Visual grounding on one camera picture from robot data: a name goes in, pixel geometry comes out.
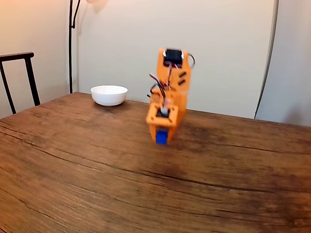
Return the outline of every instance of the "black chair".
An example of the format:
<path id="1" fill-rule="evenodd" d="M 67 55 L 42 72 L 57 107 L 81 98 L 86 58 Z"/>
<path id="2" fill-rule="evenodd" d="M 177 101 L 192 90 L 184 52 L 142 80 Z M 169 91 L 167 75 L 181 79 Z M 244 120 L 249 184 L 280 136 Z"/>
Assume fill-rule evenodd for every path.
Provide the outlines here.
<path id="1" fill-rule="evenodd" d="M 12 100 L 12 97 L 11 97 L 11 94 L 10 94 L 8 83 L 6 81 L 6 77 L 5 77 L 5 74 L 4 74 L 4 69 L 3 69 L 2 62 L 25 59 L 25 64 L 26 64 L 26 69 L 27 69 L 27 74 L 28 74 L 28 79 L 29 79 L 29 85 L 30 85 L 31 93 L 33 95 L 35 106 L 37 106 L 37 105 L 40 104 L 40 99 L 39 99 L 37 87 L 35 85 L 35 77 L 34 77 L 33 67 L 31 65 L 31 58 L 32 57 L 34 57 L 34 53 L 33 52 L 25 52 L 25 53 L 9 54 L 9 55 L 0 55 L 0 72 L 1 72 L 2 79 L 3 79 L 3 84 L 4 84 L 5 92 L 6 92 L 6 95 L 8 97 L 8 100 L 9 100 L 9 103 L 10 103 L 11 110 L 12 110 L 13 114 L 16 113 L 16 110 L 15 110 L 15 107 L 14 107 L 14 104 L 13 104 L 13 100 Z"/>

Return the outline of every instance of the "wooden table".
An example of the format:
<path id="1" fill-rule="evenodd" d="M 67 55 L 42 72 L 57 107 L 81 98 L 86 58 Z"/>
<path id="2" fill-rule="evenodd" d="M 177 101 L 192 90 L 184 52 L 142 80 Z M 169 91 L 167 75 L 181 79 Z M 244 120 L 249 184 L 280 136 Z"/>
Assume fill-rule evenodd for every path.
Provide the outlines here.
<path id="1" fill-rule="evenodd" d="M 0 233 L 310 233 L 311 128 L 74 93 L 0 120 Z"/>

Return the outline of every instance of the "chair leg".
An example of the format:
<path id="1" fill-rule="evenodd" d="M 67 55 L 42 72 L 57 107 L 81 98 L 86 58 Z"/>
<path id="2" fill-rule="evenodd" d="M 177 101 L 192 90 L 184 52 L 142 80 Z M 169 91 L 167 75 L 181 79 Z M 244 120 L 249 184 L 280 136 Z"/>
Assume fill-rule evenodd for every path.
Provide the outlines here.
<path id="1" fill-rule="evenodd" d="M 25 58 L 25 63 L 26 63 L 26 69 L 27 69 L 31 93 L 34 99 L 34 104 L 35 106 L 37 106 L 40 104 L 40 99 L 39 99 L 37 87 L 35 85 L 35 76 L 34 76 L 33 66 L 31 64 L 30 58 Z"/>
<path id="2" fill-rule="evenodd" d="M 2 76 L 2 80 L 3 80 L 5 92 L 6 92 L 6 95 L 8 97 L 12 113 L 15 114 L 16 110 L 15 110 L 15 107 L 14 107 L 14 104 L 13 104 L 13 100 L 12 100 L 12 97 L 11 97 L 11 93 L 10 93 L 10 90 L 9 90 L 8 83 L 6 81 L 6 77 L 5 77 L 5 73 L 4 73 L 4 68 L 3 68 L 2 62 L 0 62 L 0 72 L 1 72 L 1 76 Z"/>

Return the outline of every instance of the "white bowl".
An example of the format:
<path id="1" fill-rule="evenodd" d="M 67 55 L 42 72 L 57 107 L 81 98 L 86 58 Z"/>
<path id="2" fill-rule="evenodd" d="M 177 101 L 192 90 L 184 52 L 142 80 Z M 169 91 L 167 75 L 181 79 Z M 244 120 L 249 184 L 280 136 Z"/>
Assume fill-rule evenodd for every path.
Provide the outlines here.
<path id="1" fill-rule="evenodd" d="M 127 88 L 122 86 L 95 86 L 91 88 L 93 100 L 103 106 L 115 106 L 124 102 Z"/>

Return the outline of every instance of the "robotic arm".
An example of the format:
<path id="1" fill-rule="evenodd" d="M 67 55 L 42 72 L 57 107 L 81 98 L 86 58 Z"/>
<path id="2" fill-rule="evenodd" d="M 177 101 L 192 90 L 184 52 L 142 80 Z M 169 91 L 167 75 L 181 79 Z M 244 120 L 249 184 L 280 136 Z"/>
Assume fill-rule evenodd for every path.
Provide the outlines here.
<path id="1" fill-rule="evenodd" d="M 188 58 L 193 58 L 190 67 Z M 158 78 L 151 88 L 150 108 L 146 118 L 150 134 L 156 143 L 167 144 L 176 132 L 187 109 L 191 69 L 194 57 L 183 50 L 160 49 L 157 64 Z"/>

